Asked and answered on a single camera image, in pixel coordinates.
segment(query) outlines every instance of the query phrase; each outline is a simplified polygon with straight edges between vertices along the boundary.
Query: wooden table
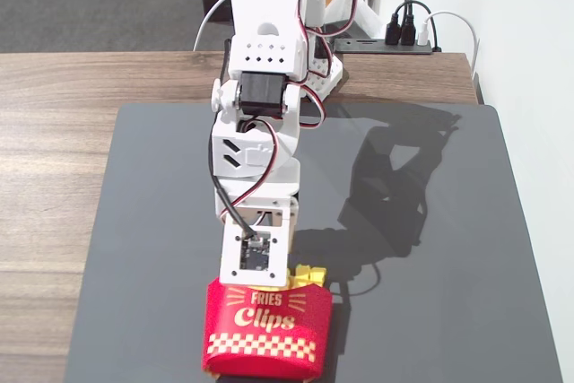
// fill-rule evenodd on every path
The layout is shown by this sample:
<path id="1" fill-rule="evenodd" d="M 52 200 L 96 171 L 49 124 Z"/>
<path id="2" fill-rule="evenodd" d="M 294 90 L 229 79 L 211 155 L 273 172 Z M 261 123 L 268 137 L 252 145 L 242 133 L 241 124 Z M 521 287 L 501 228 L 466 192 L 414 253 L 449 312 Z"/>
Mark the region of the wooden table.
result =
<path id="1" fill-rule="evenodd" d="M 0 55 L 0 382 L 63 380 L 117 109 L 208 101 L 221 63 L 221 53 Z M 462 54 L 344 65 L 331 100 L 476 103 Z"/>

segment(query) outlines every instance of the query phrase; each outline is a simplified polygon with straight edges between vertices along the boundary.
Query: gray carpet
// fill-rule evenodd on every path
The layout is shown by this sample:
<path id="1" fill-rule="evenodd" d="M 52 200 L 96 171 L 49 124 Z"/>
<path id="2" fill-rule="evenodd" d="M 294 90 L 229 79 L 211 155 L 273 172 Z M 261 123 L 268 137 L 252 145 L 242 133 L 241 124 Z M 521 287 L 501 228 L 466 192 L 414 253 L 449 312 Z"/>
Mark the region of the gray carpet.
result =
<path id="1" fill-rule="evenodd" d="M 0 0 L 0 52 L 190 50 L 202 0 Z M 210 23 L 200 49 L 222 49 Z"/>

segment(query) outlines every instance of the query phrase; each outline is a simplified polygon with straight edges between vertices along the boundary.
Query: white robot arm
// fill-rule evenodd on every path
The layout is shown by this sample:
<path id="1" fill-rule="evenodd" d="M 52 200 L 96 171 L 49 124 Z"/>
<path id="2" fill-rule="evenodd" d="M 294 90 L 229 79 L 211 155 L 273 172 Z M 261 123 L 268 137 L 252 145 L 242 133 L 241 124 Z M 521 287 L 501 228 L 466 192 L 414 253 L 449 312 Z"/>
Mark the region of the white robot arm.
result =
<path id="1" fill-rule="evenodd" d="M 324 24 L 325 0 L 231 1 L 230 79 L 213 86 L 210 142 L 224 223 L 220 281 L 281 287 L 299 211 L 300 128 L 320 125 L 343 66 L 311 30 Z M 317 125 L 300 123 L 306 96 L 319 108 Z"/>

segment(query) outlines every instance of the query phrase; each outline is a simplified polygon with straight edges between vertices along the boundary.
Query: gray desk mat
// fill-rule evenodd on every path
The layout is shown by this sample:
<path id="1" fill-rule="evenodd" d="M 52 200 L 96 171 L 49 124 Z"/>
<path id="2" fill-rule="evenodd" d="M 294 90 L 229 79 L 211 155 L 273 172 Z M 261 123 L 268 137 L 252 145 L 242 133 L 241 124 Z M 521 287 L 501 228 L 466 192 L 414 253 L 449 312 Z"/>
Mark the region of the gray desk mat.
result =
<path id="1" fill-rule="evenodd" d="M 329 104 L 328 114 L 301 133 L 291 259 L 326 266 L 337 293 L 321 381 L 561 382 L 495 110 Z M 120 110 L 66 383 L 212 381 L 200 370 L 222 245 L 212 122 L 199 104 Z"/>

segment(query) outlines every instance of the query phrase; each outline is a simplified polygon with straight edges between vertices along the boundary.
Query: black cable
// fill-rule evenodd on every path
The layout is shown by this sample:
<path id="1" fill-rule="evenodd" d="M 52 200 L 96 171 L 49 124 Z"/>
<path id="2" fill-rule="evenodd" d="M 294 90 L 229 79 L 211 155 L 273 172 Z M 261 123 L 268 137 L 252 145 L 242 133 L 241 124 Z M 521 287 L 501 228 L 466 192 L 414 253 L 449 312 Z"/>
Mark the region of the black cable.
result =
<path id="1" fill-rule="evenodd" d="M 225 70 L 230 63 L 230 53 L 231 53 L 231 39 L 226 39 L 224 42 L 224 51 L 223 51 L 223 65 L 222 71 L 219 74 L 219 82 L 223 84 L 223 79 L 225 78 Z"/>
<path id="2" fill-rule="evenodd" d="M 230 60 L 230 47 L 231 47 L 231 41 L 230 41 L 230 39 L 226 39 L 225 40 L 225 54 L 223 55 L 223 65 L 222 65 L 222 71 L 220 73 L 220 79 L 222 81 L 223 81 L 223 78 L 225 76 L 225 70 L 227 69 L 227 65 L 228 65 L 229 60 Z M 213 119 L 213 126 L 215 126 L 216 121 L 217 121 L 217 113 L 215 114 L 215 118 Z M 207 145 L 207 158 L 208 158 L 207 162 L 208 162 L 208 167 L 209 167 L 209 175 L 212 178 L 213 185 L 215 186 L 215 192 L 217 192 L 217 196 L 222 200 L 223 205 L 225 205 L 225 208 L 227 209 L 227 211 L 229 212 L 230 216 L 233 218 L 235 223 L 237 223 L 239 226 L 241 226 L 241 229 L 245 232 L 246 238 L 255 237 L 256 236 L 255 231 L 253 231 L 253 229 L 251 229 L 251 226 L 249 226 L 249 223 L 247 223 L 243 219 L 243 217 L 241 217 L 241 214 L 239 214 L 237 209 L 233 206 L 233 203 L 232 203 L 229 195 L 227 194 L 227 192 L 223 188 L 222 183 L 217 178 L 217 176 L 213 173 L 213 139 L 212 139 L 213 126 L 211 129 L 211 133 L 209 134 L 209 144 Z"/>
<path id="3" fill-rule="evenodd" d="M 400 13 L 400 12 L 401 12 L 401 8 L 403 8 L 405 5 L 410 5 L 410 6 L 412 7 L 413 4 L 417 4 L 417 5 L 419 5 L 419 6 L 422 6 L 427 13 L 431 13 L 431 9 L 430 9 L 426 4 L 424 4 L 423 2 L 419 2 L 418 0 L 409 0 L 409 1 L 406 1 L 406 2 L 402 2 L 402 3 L 395 9 L 395 13 Z M 438 43 L 438 37 L 437 37 L 437 27 L 436 27 L 435 24 L 434 24 L 434 17 L 431 17 L 431 18 L 430 18 L 430 25 L 432 26 L 432 34 L 433 34 L 433 37 L 434 37 L 434 49 L 433 49 L 433 51 L 435 51 L 435 50 L 436 50 L 436 51 L 440 51 L 439 43 Z"/>
<path id="4" fill-rule="evenodd" d="M 408 7 L 404 9 L 403 22 L 401 23 L 401 28 L 404 27 L 406 23 L 406 15 L 413 15 L 413 4 L 408 4 Z"/>

